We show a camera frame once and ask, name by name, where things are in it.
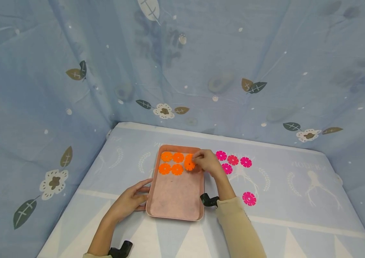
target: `left hand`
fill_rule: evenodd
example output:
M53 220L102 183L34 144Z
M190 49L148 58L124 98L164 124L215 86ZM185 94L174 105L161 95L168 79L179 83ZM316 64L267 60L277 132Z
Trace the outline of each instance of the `left hand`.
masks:
M140 195L139 193L148 193L150 187L144 185L150 182L152 182L152 178L141 181L126 189L112 204L105 217L113 223L118 223L134 211L144 211L145 205L141 204L148 200L148 195Z

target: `hand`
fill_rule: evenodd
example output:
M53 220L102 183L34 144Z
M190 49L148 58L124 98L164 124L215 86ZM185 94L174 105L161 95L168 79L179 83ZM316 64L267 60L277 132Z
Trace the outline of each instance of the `hand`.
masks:
M150 182L152 182L152 178L141 181L126 189L112 204L104 218L111 223L118 223L134 211L144 211L145 205L141 206L141 204L148 200L148 195L140 195L139 193L148 193L150 187L144 185Z
M203 170L208 171L214 178L225 176L226 174L212 150L202 149L192 156L192 161Z

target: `orange flower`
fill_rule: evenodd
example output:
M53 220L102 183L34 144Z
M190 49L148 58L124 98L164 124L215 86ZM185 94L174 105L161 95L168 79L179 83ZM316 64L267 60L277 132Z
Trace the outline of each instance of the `orange flower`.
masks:
M172 174L179 176L183 172L183 167L180 164L175 164L171 168Z
M159 166L159 173L166 175L169 174L169 172L171 171L171 165L169 165L168 163L162 163Z
M172 153L171 152L163 152L161 154L161 160L164 162L169 162L172 160Z
M177 152L174 154L174 161L175 163L180 163L183 161L183 154L180 152Z
M195 164L192 162L192 154L188 154L185 157L185 162L183 163L183 165L185 166L185 169L187 171L191 171L195 168Z

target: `pink flower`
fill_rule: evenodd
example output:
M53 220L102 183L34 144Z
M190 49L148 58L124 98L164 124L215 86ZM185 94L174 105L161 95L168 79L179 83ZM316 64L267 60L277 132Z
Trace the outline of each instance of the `pink flower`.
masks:
M242 200L248 206L254 206L257 203L257 199L255 198L255 195L250 192L245 192L242 195Z
M221 166L222 166L222 168L224 169L224 171L225 171L225 173L226 173L227 175L229 175L229 174L233 173L233 167L232 167L230 164L228 164L228 163L224 163L224 164L222 164Z
M238 158L235 157L234 155L229 155L227 160L228 160L228 163L230 163L233 166L238 165Z
M218 160L220 160L220 161L224 161L227 159L227 154L225 152L223 152L222 150L219 150L218 152L216 152L215 156L217 156Z
M247 157L242 157L241 158L241 165L243 165L245 168L249 168L253 163L251 162L251 160Z

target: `black clip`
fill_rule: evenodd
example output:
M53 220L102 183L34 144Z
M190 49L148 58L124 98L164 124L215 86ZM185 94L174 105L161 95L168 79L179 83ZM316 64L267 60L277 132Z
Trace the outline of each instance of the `black clip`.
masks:
M215 196L213 198L210 199L210 197L208 196L207 193L204 193L200 196L202 204L204 204L204 206L206 207L212 207L212 206L217 206L217 201L220 200L220 198L218 196Z
M130 255L132 246L133 244L131 242L124 241L121 249L118 250L118 248L112 247L111 250L109 250L108 255L111 255L112 258L126 258Z

